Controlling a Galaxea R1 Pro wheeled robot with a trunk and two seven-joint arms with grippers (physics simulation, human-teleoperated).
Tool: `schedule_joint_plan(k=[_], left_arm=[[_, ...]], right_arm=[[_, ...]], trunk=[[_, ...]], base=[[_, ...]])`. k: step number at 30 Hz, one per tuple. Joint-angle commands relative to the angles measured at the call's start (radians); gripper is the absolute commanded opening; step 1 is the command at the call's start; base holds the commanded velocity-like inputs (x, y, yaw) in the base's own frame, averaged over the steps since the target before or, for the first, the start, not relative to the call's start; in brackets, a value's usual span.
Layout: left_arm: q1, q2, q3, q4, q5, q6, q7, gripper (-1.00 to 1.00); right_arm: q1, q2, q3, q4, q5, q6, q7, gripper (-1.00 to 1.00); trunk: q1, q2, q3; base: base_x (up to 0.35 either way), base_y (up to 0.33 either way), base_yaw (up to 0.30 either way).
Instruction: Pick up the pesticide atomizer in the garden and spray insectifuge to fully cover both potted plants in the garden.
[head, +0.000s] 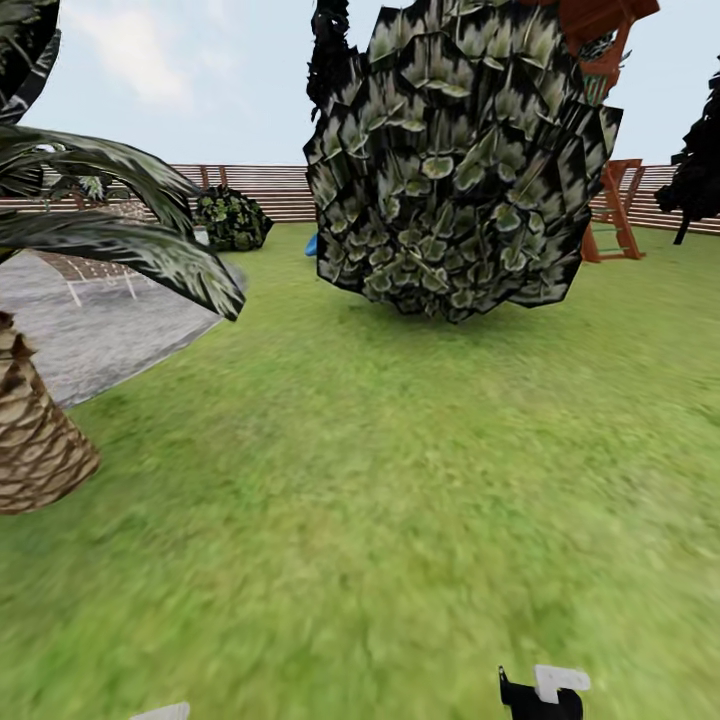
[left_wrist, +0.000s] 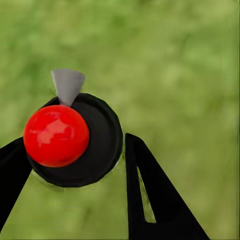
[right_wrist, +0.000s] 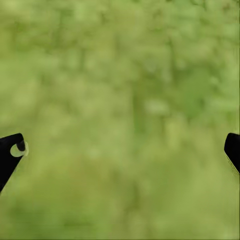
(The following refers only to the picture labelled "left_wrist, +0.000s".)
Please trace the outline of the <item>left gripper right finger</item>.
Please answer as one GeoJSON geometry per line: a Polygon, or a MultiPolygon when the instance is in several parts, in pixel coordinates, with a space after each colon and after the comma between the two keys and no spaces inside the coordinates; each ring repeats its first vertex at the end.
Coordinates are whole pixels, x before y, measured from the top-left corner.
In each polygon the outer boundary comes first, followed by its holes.
{"type": "Polygon", "coordinates": [[[145,142],[124,140],[129,240],[210,240],[145,142]],[[156,223],[145,220],[137,167],[156,223]]]}

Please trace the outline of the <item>insectifuge atomizer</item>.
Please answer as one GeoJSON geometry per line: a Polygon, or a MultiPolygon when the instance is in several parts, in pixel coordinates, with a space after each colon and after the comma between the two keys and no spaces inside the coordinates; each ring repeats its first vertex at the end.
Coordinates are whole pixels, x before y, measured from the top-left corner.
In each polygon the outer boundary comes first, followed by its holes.
{"type": "Polygon", "coordinates": [[[97,183],[117,164],[125,140],[118,115],[102,99],[80,93],[87,77],[70,68],[52,71],[57,97],[28,120],[27,158],[48,183],[63,188],[97,183]]]}

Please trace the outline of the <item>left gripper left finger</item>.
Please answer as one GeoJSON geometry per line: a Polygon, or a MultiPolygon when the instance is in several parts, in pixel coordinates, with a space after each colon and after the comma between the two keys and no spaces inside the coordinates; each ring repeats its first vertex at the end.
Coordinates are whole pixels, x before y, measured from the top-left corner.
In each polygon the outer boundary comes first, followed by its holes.
{"type": "Polygon", "coordinates": [[[0,148],[0,232],[33,169],[23,137],[0,148]]]}

